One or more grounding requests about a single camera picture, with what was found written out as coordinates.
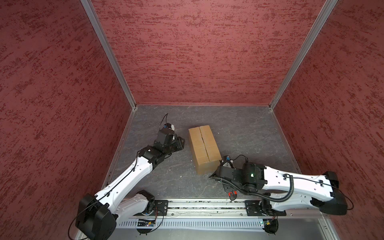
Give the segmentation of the brown cardboard express box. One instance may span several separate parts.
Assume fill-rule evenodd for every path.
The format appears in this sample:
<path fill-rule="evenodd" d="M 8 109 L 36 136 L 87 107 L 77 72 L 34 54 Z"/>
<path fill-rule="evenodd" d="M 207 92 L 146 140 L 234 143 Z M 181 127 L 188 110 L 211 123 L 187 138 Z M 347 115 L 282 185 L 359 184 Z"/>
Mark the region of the brown cardboard express box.
<path fill-rule="evenodd" d="M 216 171 L 222 156 L 211 127 L 206 125 L 189 129 L 189 141 L 196 173 L 205 175 Z"/>

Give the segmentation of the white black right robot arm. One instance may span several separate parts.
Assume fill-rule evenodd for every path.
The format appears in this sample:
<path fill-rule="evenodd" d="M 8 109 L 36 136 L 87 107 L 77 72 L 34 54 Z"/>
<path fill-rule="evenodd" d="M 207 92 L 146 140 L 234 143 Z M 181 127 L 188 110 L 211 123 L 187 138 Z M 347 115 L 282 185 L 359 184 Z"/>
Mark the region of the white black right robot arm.
<path fill-rule="evenodd" d="M 237 169 L 226 160 L 209 178 L 223 184 L 231 201 L 238 194 L 258 197 L 245 202 L 249 216 L 286 216 L 292 209 L 317 209 L 334 216 L 349 211 L 337 174 L 331 171 L 301 175 L 249 162 Z"/>

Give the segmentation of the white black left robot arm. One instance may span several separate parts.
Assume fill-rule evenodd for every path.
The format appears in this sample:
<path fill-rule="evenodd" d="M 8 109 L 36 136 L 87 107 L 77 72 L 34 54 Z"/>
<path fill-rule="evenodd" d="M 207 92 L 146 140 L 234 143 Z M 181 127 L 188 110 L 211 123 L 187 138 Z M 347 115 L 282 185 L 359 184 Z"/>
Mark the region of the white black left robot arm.
<path fill-rule="evenodd" d="M 125 196 L 172 153 L 184 149 L 185 139 L 177 136 L 172 124 L 164 124 L 158 131 L 152 146 L 139 150 L 135 160 L 120 176 L 95 195 L 86 194 L 79 202 L 73 224 L 87 240 L 106 240 L 117 226 L 117 218 L 123 214 L 133 216 L 151 212 L 148 208 L 154 197 L 146 191 L 138 192 L 126 203 Z"/>

